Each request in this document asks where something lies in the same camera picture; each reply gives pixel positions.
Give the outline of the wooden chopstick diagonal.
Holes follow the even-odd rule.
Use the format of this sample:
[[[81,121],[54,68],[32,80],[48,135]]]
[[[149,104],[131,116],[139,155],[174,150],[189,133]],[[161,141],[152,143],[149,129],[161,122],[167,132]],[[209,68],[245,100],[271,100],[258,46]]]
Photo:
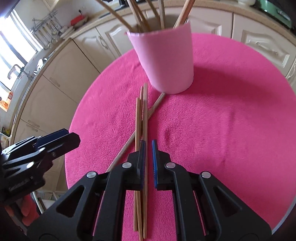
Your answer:
[[[163,101],[163,99],[164,99],[165,96],[166,96],[165,93],[161,93],[159,95],[158,99],[154,102],[153,106],[147,111],[147,119],[149,119],[153,115],[154,111],[158,108],[158,106]],[[107,168],[106,172],[110,172],[115,167],[115,165],[118,164],[118,162],[121,160],[123,154],[129,148],[129,146],[134,142],[135,137],[137,136],[137,134],[141,133],[141,131],[142,131],[142,127],[140,127],[139,130],[135,129],[135,131],[133,132],[133,134],[126,141],[125,145],[121,148],[121,150],[119,151],[119,153],[116,155],[115,159],[109,165],[109,167]]]

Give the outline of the wooden chopstick long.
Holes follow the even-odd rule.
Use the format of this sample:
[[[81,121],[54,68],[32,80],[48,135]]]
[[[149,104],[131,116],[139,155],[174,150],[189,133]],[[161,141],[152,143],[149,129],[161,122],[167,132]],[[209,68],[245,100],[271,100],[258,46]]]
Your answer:
[[[147,122],[148,122],[148,84],[144,84],[144,100],[143,100],[143,139],[145,141],[145,174],[144,174],[144,190],[143,190],[143,238],[147,238]]]

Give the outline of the sink faucet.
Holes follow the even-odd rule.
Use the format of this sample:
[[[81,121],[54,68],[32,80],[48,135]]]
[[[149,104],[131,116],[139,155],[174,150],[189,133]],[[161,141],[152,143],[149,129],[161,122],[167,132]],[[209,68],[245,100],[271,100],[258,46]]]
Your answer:
[[[8,72],[7,78],[8,79],[11,79],[11,75],[12,74],[17,75],[17,78],[19,78],[22,74],[24,74],[24,75],[26,75],[26,77],[29,80],[33,80],[34,79],[34,77],[31,75],[30,71],[29,72],[26,72],[25,71],[25,68],[24,67],[20,67],[18,64],[15,64],[15,65],[13,65],[10,68],[10,71]]]

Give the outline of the pink table cloth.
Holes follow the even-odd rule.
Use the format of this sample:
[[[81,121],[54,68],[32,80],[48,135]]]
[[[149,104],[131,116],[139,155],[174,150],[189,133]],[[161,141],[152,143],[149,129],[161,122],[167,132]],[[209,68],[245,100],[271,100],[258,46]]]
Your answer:
[[[167,95],[149,119],[148,138],[193,173],[211,172],[272,229],[295,203],[295,93],[282,73],[241,42],[193,34],[194,81]],[[135,51],[89,87],[70,131],[68,186],[103,173],[135,129],[135,104],[148,81]]]

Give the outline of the hanging utensil rack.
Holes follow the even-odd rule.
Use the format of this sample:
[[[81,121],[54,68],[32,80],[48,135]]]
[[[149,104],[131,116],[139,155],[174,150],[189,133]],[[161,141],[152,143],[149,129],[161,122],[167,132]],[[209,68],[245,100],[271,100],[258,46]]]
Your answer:
[[[60,41],[64,32],[62,30],[64,26],[58,20],[57,13],[57,10],[53,10],[43,19],[32,19],[33,27],[30,29],[30,33],[44,50],[53,48]]]

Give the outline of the red container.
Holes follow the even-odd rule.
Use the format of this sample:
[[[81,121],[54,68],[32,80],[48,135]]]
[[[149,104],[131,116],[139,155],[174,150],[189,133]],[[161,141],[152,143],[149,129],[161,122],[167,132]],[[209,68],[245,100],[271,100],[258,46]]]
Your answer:
[[[75,17],[74,19],[72,19],[70,21],[71,26],[74,26],[75,24],[77,24],[79,21],[84,20],[85,18],[88,18],[88,16],[85,15],[79,15],[77,17]]]

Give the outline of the pink cup holder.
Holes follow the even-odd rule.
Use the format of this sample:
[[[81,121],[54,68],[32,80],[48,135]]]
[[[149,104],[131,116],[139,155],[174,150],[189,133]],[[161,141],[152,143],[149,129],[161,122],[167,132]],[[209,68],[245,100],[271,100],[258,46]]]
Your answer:
[[[194,80],[190,22],[148,33],[127,32],[151,86],[159,92],[178,94]]]

